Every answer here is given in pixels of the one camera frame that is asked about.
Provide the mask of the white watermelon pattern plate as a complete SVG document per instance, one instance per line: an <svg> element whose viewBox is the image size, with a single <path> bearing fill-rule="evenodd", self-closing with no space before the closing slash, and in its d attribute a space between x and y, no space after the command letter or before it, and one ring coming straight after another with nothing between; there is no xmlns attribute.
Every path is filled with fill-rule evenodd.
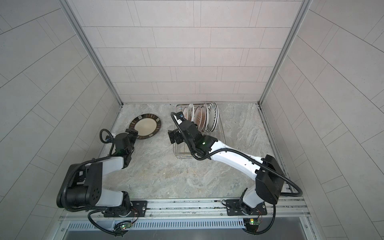
<svg viewBox="0 0 384 240"><path fill-rule="evenodd" d="M186 120L193 122L195 118L194 105L189 104L187 107L185 107L183 109L183 114Z"/></svg>

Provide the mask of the black white striped plate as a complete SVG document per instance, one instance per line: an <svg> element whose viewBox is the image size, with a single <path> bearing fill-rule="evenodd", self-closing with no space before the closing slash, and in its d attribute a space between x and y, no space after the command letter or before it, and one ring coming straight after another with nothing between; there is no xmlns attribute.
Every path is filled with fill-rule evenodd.
<svg viewBox="0 0 384 240"><path fill-rule="evenodd" d="M212 132L213 126L214 126L214 121L215 121L215 111L214 111L213 103L210 103L209 109L210 109L210 117L209 117L209 129L208 129L208 132Z"/></svg>

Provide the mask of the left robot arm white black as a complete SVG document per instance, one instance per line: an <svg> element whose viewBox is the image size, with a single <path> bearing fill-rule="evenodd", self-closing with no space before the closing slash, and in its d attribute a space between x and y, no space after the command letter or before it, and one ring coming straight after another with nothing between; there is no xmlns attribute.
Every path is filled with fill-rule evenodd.
<svg viewBox="0 0 384 240"><path fill-rule="evenodd" d="M115 137L102 129L100 139L111 143L108 156L70 165L57 196L57 206L69 212L102 210L106 217L125 217L132 210L129 194L125 191L103 189L103 177L128 167L138 131L127 129Z"/></svg>

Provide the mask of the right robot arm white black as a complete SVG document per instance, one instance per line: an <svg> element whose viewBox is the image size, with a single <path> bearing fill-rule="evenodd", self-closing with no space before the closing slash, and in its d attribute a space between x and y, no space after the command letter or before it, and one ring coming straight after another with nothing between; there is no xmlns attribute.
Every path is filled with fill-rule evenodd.
<svg viewBox="0 0 384 240"><path fill-rule="evenodd" d="M282 192L285 176L276 159L270 155L264 158L246 155L230 148L215 137L202 135L196 125L190 121L177 121L177 129L168 131L172 144L186 143L195 159L208 158L224 163L250 177L255 187L242 193L237 211L245 215L262 213L264 202L277 204Z"/></svg>

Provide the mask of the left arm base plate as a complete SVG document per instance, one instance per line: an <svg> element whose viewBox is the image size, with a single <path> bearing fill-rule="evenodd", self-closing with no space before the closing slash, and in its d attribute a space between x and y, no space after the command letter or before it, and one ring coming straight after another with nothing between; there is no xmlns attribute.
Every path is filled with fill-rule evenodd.
<svg viewBox="0 0 384 240"><path fill-rule="evenodd" d="M147 201L131 201L119 207L107 208L102 213L105 218L140 218L145 216L147 207Z"/></svg>

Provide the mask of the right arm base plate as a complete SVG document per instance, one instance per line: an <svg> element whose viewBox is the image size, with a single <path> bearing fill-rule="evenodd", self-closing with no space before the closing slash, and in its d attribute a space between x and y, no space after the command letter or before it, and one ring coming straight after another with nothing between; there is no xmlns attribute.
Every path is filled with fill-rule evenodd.
<svg viewBox="0 0 384 240"><path fill-rule="evenodd" d="M258 204L255 208L249 208L240 203L239 199L222 200L228 216L265 216L268 214L265 203Z"/></svg>

